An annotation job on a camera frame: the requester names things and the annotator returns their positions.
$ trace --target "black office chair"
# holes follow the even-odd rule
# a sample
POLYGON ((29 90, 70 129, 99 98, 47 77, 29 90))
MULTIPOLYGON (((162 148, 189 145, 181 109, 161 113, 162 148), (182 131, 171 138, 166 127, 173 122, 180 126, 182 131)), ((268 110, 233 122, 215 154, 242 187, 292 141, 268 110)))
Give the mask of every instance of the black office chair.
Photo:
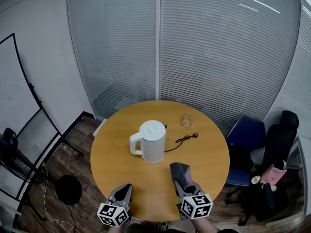
MULTIPOLYGON (((262 175, 273 163, 287 161, 297 134, 298 125, 299 120, 295 113, 291 111, 282 112, 280 123, 269 128, 262 164, 252 174, 252 177, 262 175)), ((275 192, 272 192, 269 183, 264 185, 263 189, 261 186, 261 183, 251 184, 245 189, 242 200, 246 206, 246 219, 239 222, 240 226, 245 225, 253 213, 256 220, 262 222, 276 216, 288 206, 287 186, 282 179, 276 184, 277 190, 275 192)))

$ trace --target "chair backrest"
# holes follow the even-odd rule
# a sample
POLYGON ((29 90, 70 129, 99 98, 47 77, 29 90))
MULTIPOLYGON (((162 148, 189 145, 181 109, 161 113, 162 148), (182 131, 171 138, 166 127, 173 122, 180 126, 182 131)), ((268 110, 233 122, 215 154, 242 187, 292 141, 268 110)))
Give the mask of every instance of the chair backrest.
POLYGON ((249 116, 242 116, 227 135, 226 142, 251 152, 263 148, 265 139, 264 123, 249 116))
POLYGON ((283 111, 279 124, 272 125, 267 133, 266 148, 261 164, 264 172, 276 161, 287 161, 299 126, 298 116, 291 111, 283 111))

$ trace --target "kettle handle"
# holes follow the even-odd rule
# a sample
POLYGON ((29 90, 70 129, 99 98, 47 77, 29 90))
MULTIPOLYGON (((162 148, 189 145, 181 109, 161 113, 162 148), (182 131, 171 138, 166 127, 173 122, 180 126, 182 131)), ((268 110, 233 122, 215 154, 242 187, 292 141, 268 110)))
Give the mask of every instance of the kettle handle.
POLYGON ((140 132, 130 136, 130 151, 132 154, 142 155, 141 150, 136 150, 136 143, 141 141, 142 137, 140 132))

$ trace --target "white cup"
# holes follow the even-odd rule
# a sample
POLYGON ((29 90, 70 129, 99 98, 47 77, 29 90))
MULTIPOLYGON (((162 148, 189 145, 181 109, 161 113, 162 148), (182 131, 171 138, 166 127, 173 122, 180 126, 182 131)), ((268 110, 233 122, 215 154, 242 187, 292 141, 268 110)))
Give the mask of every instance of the white cup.
POLYGON ((141 155, 150 163, 158 163, 164 158, 166 129, 159 121, 146 121, 139 128, 139 132, 130 136, 130 151, 141 155), (140 150, 136 150, 136 143, 140 142, 140 150))
POLYGON ((252 184, 257 184, 260 181, 260 178, 260 175, 253 177, 251 180, 252 184))

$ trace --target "table top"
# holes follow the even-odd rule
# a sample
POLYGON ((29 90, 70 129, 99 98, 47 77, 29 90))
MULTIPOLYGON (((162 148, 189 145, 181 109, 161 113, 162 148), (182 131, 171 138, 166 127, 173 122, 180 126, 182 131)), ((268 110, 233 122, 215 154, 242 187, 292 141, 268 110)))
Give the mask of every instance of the table top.
POLYGON ((148 221, 180 219, 169 167, 172 162, 190 165, 193 181, 212 199, 220 193, 229 172, 229 152, 218 127, 198 110, 173 101, 145 101, 116 112, 97 133, 91 150, 92 174, 103 195, 108 197, 116 187, 131 183, 133 216, 148 221), (188 130, 180 124, 184 113, 193 117, 188 130), (161 162, 151 164, 140 155, 132 155, 129 149, 129 137, 148 120, 168 125, 166 150, 176 147, 175 140, 186 135, 199 136, 165 153, 161 162))

